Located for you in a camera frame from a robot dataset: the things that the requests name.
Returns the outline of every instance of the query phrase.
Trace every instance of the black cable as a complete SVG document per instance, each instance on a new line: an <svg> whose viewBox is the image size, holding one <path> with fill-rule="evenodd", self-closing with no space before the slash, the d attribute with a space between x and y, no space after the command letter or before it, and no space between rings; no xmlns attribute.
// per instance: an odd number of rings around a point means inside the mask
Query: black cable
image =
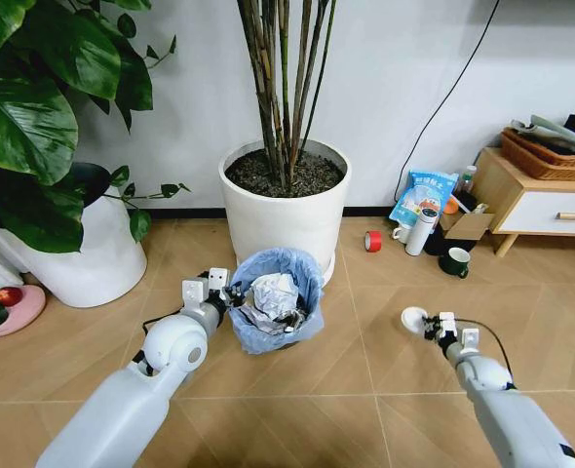
<svg viewBox="0 0 575 468"><path fill-rule="evenodd" d="M461 73L459 74L458 78L456 79L456 81L454 82L454 84L452 85L452 87L450 88L450 91L447 92L447 95L445 95L445 97L443 98L443 100L441 101L440 105L437 106L437 109L435 109L435 112L433 112L433 115L431 115L431 117L428 119L428 121L426 122L426 125L422 128L422 131L420 132L420 134L417 136L417 140L415 141L415 143L413 144L413 147L411 148L411 151L408 153L408 156L406 157L406 159L404 160L404 164L402 164L402 168L401 168L401 173L398 174L398 183L396 184L396 190L394 190L394 201L398 202L398 189L401 186L401 182L403 181L403 172L404 172L404 168L406 168L406 165L408 164L408 161L411 159L411 156L413 156L413 152L415 151L415 148L417 147L417 143L420 142L420 139L422 138L422 135L424 135L424 132L426 132L426 129L428 128L429 125L431 125L431 122L433 121L433 119L435 118L435 116L437 115L437 113L440 111L441 107L445 104L445 102L447 101L447 99L450 97L450 95L452 94L452 92L454 91L454 89L456 88L456 85L459 84L459 81L461 81L461 78L463 77L463 74L465 73L465 70L467 70L468 66L470 66L470 63L472 62L472 59L474 58L474 56L476 55L476 52L478 51L480 44L482 43L482 39L484 39L484 36L486 35L486 31L489 28L489 26L491 25L491 21L493 20L493 17L495 16L495 12L498 9L498 5L500 5L500 0L496 0L495 4L493 5L493 9L491 10L491 15L489 15L489 19L486 21L486 25L484 26L484 30L482 31L482 35L480 36L479 41L476 43L476 46L474 47L474 51L472 52L472 54L470 55L470 58L467 60L467 62L465 63L465 66L463 67L463 69L461 70Z"/></svg>
<svg viewBox="0 0 575 468"><path fill-rule="evenodd" d="M169 317L170 315L178 314L179 310L181 310L181 307L179 307L174 312L171 312L170 314L163 315L162 317L156 317L155 319L149 319L149 320L142 322L142 330L144 331L144 335L147 336L147 334L149 333L149 329L147 328L147 325L153 324L154 322L157 322L158 320L162 320L165 317Z"/></svg>
<svg viewBox="0 0 575 468"><path fill-rule="evenodd" d="M502 344L502 341L500 341L499 336L497 335L497 333L495 331L493 331L489 325L484 324L483 322L479 322L478 320L470 320L470 319L457 319L456 317L454 318L454 320L456 322L462 322L465 324L473 324L473 325L478 325L480 327L484 327L485 329L487 329L495 338L495 340L498 342L498 345L500 346L500 350L502 351L502 355L504 356L504 361L506 362L506 369L509 370L509 374L511 375L511 378L513 378L513 371L511 370L511 363L509 363L509 357L506 354L506 350L504 349L504 345Z"/></svg>

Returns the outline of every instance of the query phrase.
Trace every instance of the tape roll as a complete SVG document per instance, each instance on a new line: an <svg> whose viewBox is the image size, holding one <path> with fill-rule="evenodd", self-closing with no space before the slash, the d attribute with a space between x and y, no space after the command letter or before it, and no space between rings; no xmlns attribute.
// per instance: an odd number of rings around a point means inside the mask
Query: tape roll
<svg viewBox="0 0 575 468"><path fill-rule="evenodd" d="M378 252L383 245L383 236L381 231L367 231L365 233L365 249L368 252Z"/></svg>

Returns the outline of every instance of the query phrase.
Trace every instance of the wooden side table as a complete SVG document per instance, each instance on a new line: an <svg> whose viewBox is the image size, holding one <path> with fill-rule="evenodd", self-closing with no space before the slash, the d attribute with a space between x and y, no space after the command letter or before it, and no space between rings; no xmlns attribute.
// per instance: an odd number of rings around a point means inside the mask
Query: wooden side table
<svg viewBox="0 0 575 468"><path fill-rule="evenodd" d="M489 230L507 235L497 256L504 256L519 234L575 236L575 181L532 178L499 148L481 152L473 194L495 214Z"/></svg>

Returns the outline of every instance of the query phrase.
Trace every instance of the snack bag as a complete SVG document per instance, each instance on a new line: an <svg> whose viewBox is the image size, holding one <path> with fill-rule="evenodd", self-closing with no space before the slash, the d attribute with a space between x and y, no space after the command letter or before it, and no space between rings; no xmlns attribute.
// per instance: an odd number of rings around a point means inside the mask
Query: snack bag
<svg viewBox="0 0 575 468"><path fill-rule="evenodd" d="M389 218L413 226L424 208L441 215L459 174L409 171L409 185L394 206Z"/></svg>

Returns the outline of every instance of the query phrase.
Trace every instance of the white wall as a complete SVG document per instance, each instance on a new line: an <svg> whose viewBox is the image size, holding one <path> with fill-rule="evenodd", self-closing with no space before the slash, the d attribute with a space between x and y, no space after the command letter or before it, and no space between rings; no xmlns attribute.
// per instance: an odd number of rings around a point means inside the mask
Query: white wall
<svg viewBox="0 0 575 468"><path fill-rule="evenodd" d="M348 206L393 203L398 171L422 126L474 48L494 0L339 0L310 137L353 162ZM292 1L292 25L300 22ZM183 181L192 190L149 208L221 207L217 162L260 138L249 58L235 0L162 0L135 14L144 50L177 34L174 58L153 70L155 109L80 111L78 159L129 164L137 191ZM457 89L409 168L456 171L512 118L575 112L575 0L502 0Z"/></svg>

